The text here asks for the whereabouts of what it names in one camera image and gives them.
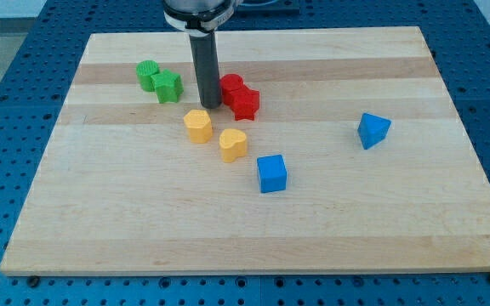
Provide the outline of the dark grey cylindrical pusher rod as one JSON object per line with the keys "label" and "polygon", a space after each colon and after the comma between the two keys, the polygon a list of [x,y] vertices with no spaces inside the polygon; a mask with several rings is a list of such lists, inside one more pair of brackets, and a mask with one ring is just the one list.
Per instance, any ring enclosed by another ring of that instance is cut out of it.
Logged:
{"label": "dark grey cylindrical pusher rod", "polygon": [[216,109],[222,104],[219,61],[213,31],[202,37],[190,36],[191,53],[202,107]]}

